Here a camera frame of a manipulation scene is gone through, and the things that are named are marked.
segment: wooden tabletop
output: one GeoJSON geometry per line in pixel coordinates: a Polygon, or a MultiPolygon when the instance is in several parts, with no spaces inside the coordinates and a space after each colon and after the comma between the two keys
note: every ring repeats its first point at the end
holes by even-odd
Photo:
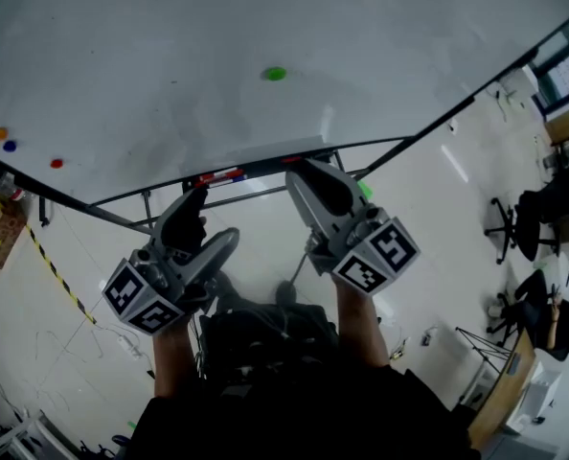
{"type": "Polygon", "coordinates": [[[514,410],[521,398],[523,386],[532,371],[534,362],[534,346],[527,331],[524,330],[516,340],[511,355],[485,403],[467,429],[474,449],[482,449],[495,430],[514,410]],[[520,359],[516,371],[510,375],[509,369],[515,355],[520,355],[520,359]]]}

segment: person's arm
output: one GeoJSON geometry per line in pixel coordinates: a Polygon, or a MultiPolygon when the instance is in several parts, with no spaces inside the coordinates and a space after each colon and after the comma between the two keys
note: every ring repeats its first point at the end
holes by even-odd
{"type": "Polygon", "coordinates": [[[155,363],[155,397],[174,398],[191,391],[198,380],[189,338],[190,317],[182,317],[152,339],[155,363]]]}
{"type": "Polygon", "coordinates": [[[379,368],[389,364],[389,352],[378,327],[371,297],[333,279],[338,299],[340,347],[362,363],[379,368]]]}
{"type": "Polygon", "coordinates": [[[559,307],[555,304],[551,307],[551,314],[553,321],[551,322],[551,328],[549,329],[549,338],[546,343],[546,349],[552,351],[555,349],[555,338],[557,336],[557,325],[559,321],[559,307]]]}

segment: person sitting in chair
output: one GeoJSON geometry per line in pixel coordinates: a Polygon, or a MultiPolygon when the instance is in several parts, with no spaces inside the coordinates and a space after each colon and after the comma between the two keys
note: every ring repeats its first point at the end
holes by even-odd
{"type": "Polygon", "coordinates": [[[527,330],[534,347],[564,360],[569,353],[569,302],[557,292],[549,304],[549,296],[544,273],[538,269],[514,293],[517,303],[491,306],[489,316],[515,323],[519,332],[527,330]]]}

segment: green magnet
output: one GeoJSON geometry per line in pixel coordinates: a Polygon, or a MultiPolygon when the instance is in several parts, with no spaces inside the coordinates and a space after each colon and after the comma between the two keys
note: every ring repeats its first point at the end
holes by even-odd
{"type": "Polygon", "coordinates": [[[265,70],[263,76],[268,81],[281,81],[286,77],[286,70],[281,66],[274,66],[265,70]]]}
{"type": "Polygon", "coordinates": [[[367,198],[370,199],[372,197],[372,195],[374,194],[372,192],[372,190],[370,189],[370,187],[363,182],[362,180],[358,181],[357,184],[359,185],[359,187],[361,188],[361,191],[363,192],[363,195],[367,198]]]}

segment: white floor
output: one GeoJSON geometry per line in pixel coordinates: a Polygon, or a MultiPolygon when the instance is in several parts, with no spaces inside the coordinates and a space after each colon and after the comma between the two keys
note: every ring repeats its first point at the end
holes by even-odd
{"type": "MultiPolygon", "coordinates": [[[[372,202],[398,216],[422,252],[377,296],[380,308],[394,312],[394,321],[382,326],[388,345],[393,348],[409,337],[404,357],[394,366],[411,368],[448,406],[457,401],[479,359],[455,327],[482,334],[489,299],[507,279],[514,285],[531,272],[531,263],[518,250],[497,265],[496,242],[483,235],[483,226],[496,220],[489,207],[492,197],[512,202],[523,190],[541,186],[535,137],[542,149],[542,124],[530,106],[503,107],[506,122],[495,99],[480,94],[458,116],[456,135],[442,126],[365,179],[374,191],[372,202]],[[468,182],[447,160],[444,147],[468,182]],[[437,335],[422,347],[423,332],[433,326],[437,335]]],[[[342,156],[348,169],[356,169],[390,147],[343,150],[342,156]]],[[[239,183],[215,190],[209,200],[282,181],[277,175],[239,183]]],[[[179,187],[153,193],[153,213],[179,194],[179,187]]],[[[105,208],[130,219],[144,216],[139,196],[105,208]]],[[[23,233],[0,271],[0,382],[10,403],[33,413],[43,409],[76,444],[112,446],[112,435],[131,435],[128,422],[139,420],[152,394],[152,379],[148,358],[134,361],[117,343],[117,333],[132,342],[138,336],[114,326],[117,320],[102,301],[99,284],[146,237],[60,206],[52,207],[51,225],[41,229],[36,211],[35,203],[29,219],[37,238],[102,329],[83,319],[23,233]]],[[[288,194],[222,206],[205,215],[209,234],[239,228],[241,242],[225,270],[240,293],[267,301],[274,286],[293,273],[307,238],[288,194]]],[[[306,264],[297,288],[300,301],[322,305],[336,319],[329,277],[319,278],[306,264]]],[[[139,341],[152,359],[149,338],[140,335],[139,341]]],[[[11,409],[0,397],[0,424],[11,422],[11,409]]]]}

